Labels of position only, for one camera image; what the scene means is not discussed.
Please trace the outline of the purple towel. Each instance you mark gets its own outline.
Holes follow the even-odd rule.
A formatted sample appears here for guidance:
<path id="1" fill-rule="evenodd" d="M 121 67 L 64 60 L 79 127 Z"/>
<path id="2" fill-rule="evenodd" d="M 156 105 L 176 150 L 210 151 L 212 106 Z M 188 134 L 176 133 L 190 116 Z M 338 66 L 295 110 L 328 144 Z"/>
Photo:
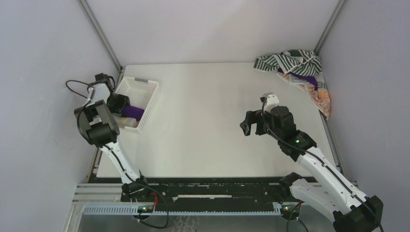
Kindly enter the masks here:
<path id="1" fill-rule="evenodd" d="M 132 106 L 126 105 L 121 111 L 123 117 L 134 118 L 136 121 L 140 121 L 144 115 L 145 110 Z"/>

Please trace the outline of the yellow grey patterned towel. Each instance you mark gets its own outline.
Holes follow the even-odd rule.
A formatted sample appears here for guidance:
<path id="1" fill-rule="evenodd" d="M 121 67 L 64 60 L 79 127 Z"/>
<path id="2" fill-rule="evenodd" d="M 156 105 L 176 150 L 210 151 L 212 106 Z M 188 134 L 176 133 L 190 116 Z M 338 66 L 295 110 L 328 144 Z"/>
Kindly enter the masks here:
<path id="1" fill-rule="evenodd" d="M 121 117 L 121 116 L 116 116 L 116 115 L 114 115 L 113 118 L 116 121 L 116 123 L 121 127 L 131 127 L 131 128 L 138 127 L 138 121 L 135 118 Z"/>

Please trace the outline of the white plastic basket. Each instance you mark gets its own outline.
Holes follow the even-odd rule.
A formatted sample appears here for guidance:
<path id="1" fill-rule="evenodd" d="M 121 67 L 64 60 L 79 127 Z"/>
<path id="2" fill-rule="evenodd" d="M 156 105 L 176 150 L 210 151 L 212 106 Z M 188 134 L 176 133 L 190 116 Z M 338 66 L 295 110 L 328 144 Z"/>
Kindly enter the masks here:
<path id="1" fill-rule="evenodd" d="M 136 128 L 125 126 L 125 131 L 141 135 L 159 99 L 159 83 L 152 80 L 125 76 L 116 89 L 117 94 L 128 96 L 131 106 L 144 110 Z"/>

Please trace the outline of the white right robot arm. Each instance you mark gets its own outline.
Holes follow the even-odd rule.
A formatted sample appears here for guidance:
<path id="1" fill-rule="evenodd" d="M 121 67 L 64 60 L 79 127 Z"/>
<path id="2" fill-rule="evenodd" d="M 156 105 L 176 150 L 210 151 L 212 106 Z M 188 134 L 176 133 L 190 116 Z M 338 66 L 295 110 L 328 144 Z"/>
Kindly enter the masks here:
<path id="1" fill-rule="evenodd" d="M 332 165 L 317 143 L 305 132 L 298 130 L 293 115 L 286 106 L 247 111 L 240 123 L 245 136 L 256 124 L 257 135 L 269 135 L 277 140 L 281 151 L 307 170 L 323 191 L 314 190 L 302 176 L 291 173 L 281 179 L 280 197 L 294 198 L 308 203 L 328 218 L 336 232 L 383 231 L 381 224 L 383 202 L 376 195 L 369 197 L 352 184 Z"/>

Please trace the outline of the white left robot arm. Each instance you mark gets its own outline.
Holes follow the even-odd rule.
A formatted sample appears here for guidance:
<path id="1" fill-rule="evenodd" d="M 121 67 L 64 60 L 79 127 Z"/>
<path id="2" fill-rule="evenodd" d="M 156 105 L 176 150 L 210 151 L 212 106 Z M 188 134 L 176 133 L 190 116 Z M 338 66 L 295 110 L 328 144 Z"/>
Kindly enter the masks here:
<path id="1" fill-rule="evenodd" d="M 83 106 L 74 110 L 80 135 L 96 146 L 111 160 L 123 184 L 142 180 L 141 171 L 134 167 L 120 139 L 120 127 L 114 115 L 130 106 L 127 96 L 115 93 L 112 77 L 99 73 L 95 81 L 87 84 L 88 96 Z"/>

